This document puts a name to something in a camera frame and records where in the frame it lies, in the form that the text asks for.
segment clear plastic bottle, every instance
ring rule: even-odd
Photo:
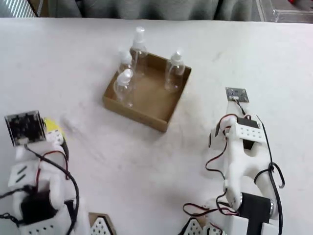
[[[120,51],[120,58],[121,58],[121,63],[117,69],[118,73],[121,74],[124,72],[126,69],[134,70],[133,69],[133,58],[132,55],[128,50],[122,50]]]
[[[130,53],[134,59],[133,68],[138,79],[145,76],[147,69],[148,52],[145,47],[144,32],[145,29],[143,27],[136,28],[133,46],[130,49]]]
[[[165,89],[170,92],[178,91],[182,86],[185,65],[181,59],[181,51],[177,50],[166,63]]]
[[[126,69],[117,77],[113,85],[117,99],[129,107],[133,107],[134,105],[133,75],[134,73],[132,70]]]

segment open box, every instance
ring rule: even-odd
[[[104,106],[125,117],[166,132],[191,72],[191,68],[186,66],[182,88],[171,93],[164,88],[166,62],[165,58],[148,54],[148,68],[145,77],[136,83],[133,107],[124,106],[118,101],[113,90],[113,84],[118,76],[116,73],[102,96]]]

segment small circuit board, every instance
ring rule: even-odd
[[[13,146],[46,140],[45,123],[39,111],[8,115],[4,119]]]

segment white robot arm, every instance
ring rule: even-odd
[[[5,119],[12,143],[17,146],[8,187],[12,191],[25,186],[33,189],[13,194],[13,212],[19,220],[20,233],[90,234],[88,213],[68,172],[68,149],[61,132],[45,131],[48,121],[44,122],[38,111]]]

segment black component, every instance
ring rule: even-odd
[[[26,225],[55,216],[57,210],[51,206],[49,194],[50,191],[43,191],[24,198],[21,203],[21,210]]]
[[[237,118],[237,122],[240,125],[244,125],[244,126],[249,126],[249,127],[254,127],[254,128],[258,128],[259,129],[259,125],[256,121],[254,120],[249,120],[246,118]],[[249,140],[243,140],[243,144],[244,144],[244,149],[248,149],[251,150],[254,144],[254,141],[249,141]]]
[[[70,216],[70,219],[74,219],[74,200],[65,201],[64,204],[67,206],[67,210]]]
[[[187,221],[187,223],[184,225],[184,227],[182,228],[181,232],[178,234],[178,235],[183,235],[188,227],[188,224],[190,223],[191,220],[197,220],[196,218],[194,217],[190,217],[189,220]]]
[[[45,140],[44,123],[38,111],[4,117],[14,146]]]
[[[63,144],[61,144],[61,147],[63,148],[63,150],[65,152],[65,156],[66,156],[67,160],[69,160],[69,152],[68,152],[67,142],[66,142],[64,137],[63,137],[63,139],[64,139],[64,141],[63,141]]]
[[[254,121],[254,120],[249,120],[249,119],[246,119],[246,118],[239,117],[239,118],[237,118],[237,122],[240,125],[254,127],[254,128],[258,128],[259,129],[258,123],[256,121]]]
[[[209,148],[211,147],[211,133],[209,135]]]
[[[247,218],[246,235],[260,235],[262,223],[268,223],[270,217],[270,199],[248,193],[242,193],[243,201],[239,208],[240,217]]]

